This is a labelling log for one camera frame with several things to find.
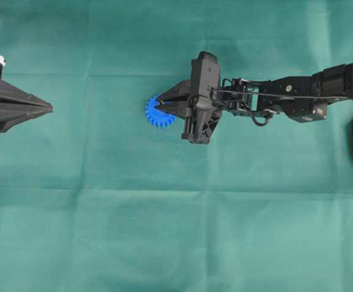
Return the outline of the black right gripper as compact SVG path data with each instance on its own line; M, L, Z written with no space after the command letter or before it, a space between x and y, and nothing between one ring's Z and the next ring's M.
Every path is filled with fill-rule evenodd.
M183 80L161 93L160 111L185 119L182 139L192 144L209 144L222 117L215 105L220 85L220 67L217 58L202 51L191 61L191 78Z

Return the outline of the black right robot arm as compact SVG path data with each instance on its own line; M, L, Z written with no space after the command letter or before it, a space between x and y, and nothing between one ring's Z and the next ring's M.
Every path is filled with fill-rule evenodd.
M324 120L329 105L353 100L353 63L311 76L268 81L221 79L216 56L202 51L191 61L191 77L156 98L156 109L184 121L182 139L209 144L224 111L259 127L277 114L299 122Z

